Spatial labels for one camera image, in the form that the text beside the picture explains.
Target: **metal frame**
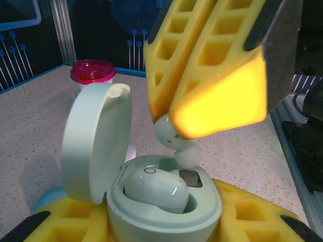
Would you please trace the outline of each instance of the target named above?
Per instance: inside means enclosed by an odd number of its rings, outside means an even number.
[[[63,63],[72,66],[76,61],[73,33],[66,0],[50,0]]]
[[[323,193],[310,192],[307,189],[282,128],[282,121],[298,122],[299,118],[295,116],[295,113],[290,106],[290,102],[286,99],[271,112],[271,118],[308,224],[319,236],[323,237]]]

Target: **earbud silicone tip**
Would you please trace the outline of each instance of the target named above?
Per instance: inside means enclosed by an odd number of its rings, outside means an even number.
[[[198,145],[193,145],[186,150],[176,151],[175,158],[181,167],[191,169],[199,165],[201,161],[201,149]]]

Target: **yellow foam holder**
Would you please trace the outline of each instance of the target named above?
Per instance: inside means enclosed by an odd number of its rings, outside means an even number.
[[[172,2],[154,41],[144,46],[154,122],[169,112],[179,134],[196,139],[265,119],[263,48],[243,48],[264,3]]]
[[[301,242],[280,217],[298,218],[265,199],[214,179],[223,210],[214,242]],[[116,242],[110,231],[106,203],[93,205],[68,197],[42,208],[50,216],[25,242]]]

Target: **speckled countertop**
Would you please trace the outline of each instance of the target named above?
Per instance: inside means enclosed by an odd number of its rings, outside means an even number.
[[[61,67],[0,95],[0,238],[30,215],[42,193],[62,186],[61,143],[78,93],[69,70]],[[137,156],[172,155],[154,135],[146,80],[116,75],[114,82],[131,87],[130,142]],[[307,222],[270,117],[198,143],[201,166],[212,178],[257,194]]]

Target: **table surface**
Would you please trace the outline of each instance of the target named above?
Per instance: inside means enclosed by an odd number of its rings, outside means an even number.
[[[30,215],[38,198],[62,186],[61,145],[78,87],[63,66],[0,95],[0,238]],[[146,79],[116,75],[133,95],[130,142],[137,156],[172,155],[150,118]],[[307,223],[273,123],[265,121],[199,139],[203,167],[223,180],[293,211]]]

